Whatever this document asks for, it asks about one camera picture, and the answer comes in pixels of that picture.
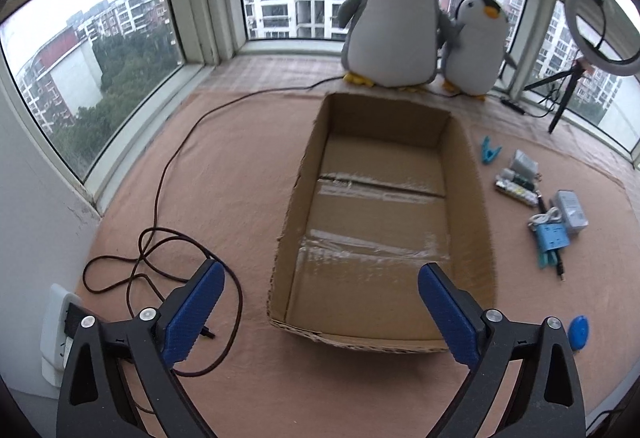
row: blue gripper pad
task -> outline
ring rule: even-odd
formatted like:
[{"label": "blue gripper pad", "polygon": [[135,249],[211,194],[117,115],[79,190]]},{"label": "blue gripper pad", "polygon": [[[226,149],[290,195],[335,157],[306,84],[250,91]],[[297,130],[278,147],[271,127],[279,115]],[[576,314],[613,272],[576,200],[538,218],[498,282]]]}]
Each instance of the blue gripper pad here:
[{"label": "blue gripper pad", "polygon": [[162,360],[167,367],[187,358],[225,287],[225,269],[213,263],[180,306],[164,333]]},{"label": "blue gripper pad", "polygon": [[480,361],[476,332],[428,265],[418,272],[418,292],[453,358],[474,369]]}]

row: teal clothespin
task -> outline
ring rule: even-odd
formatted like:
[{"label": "teal clothespin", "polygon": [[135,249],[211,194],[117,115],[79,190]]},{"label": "teal clothespin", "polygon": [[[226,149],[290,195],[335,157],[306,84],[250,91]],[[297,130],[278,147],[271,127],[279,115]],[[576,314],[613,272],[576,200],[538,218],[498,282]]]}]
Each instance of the teal clothespin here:
[{"label": "teal clothespin", "polygon": [[491,139],[487,135],[482,141],[482,163],[485,165],[490,164],[492,161],[494,161],[495,157],[500,154],[500,150],[502,149],[501,145],[499,145],[495,149],[491,149],[491,147],[489,146],[490,143]]}]

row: screw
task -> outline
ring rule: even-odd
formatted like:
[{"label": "screw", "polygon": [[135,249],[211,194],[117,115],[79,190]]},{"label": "screw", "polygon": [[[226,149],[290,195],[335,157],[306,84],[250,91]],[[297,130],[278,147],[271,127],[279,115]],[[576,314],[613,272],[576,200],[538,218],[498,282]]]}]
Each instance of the screw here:
[{"label": "screw", "polygon": [[156,310],[154,308],[145,308],[140,312],[140,320],[150,321],[156,316]]},{"label": "screw", "polygon": [[95,317],[93,315],[88,315],[87,317],[82,319],[82,322],[80,323],[80,325],[82,326],[82,328],[91,328],[91,326],[93,326],[94,323],[95,323]]},{"label": "screw", "polygon": [[498,310],[487,310],[486,318],[492,323],[499,323],[502,320],[502,314]]},{"label": "screw", "polygon": [[549,319],[546,320],[546,323],[549,325],[549,328],[553,328],[555,330],[559,330],[562,327],[560,319],[556,317],[549,317]]}]

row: stuffed penguin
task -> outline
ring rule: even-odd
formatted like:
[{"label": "stuffed penguin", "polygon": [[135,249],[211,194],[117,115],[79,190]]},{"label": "stuffed penguin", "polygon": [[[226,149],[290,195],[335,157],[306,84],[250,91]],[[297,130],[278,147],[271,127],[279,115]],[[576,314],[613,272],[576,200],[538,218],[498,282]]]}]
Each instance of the stuffed penguin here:
[{"label": "stuffed penguin", "polygon": [[442,54],[444,88],[474,96],[487,94],[502,60],[515,67],[505,50],[509,21],[504,11],[494,0],[462,0],[453,30]]},{"label": "stuffed penguin", "polygon": [[433,81],[438,28],[450,31],[438,0],[347,0],[338,24],[351,27],[342,48],[344,79],[373,86],[414,86]]}]

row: penguin beak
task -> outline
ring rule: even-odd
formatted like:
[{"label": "penguin beak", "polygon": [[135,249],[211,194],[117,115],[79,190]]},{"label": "penguin beak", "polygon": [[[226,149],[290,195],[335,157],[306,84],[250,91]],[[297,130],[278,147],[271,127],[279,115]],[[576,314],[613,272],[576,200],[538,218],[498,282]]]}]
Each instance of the penguin beak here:
[{"label": "penguin beak", "polygon": [[492,6],[486,6],[484,8],[484,13],[487,14],[491,19],[498,19],[498,16],[500,15],[498,9]]}]

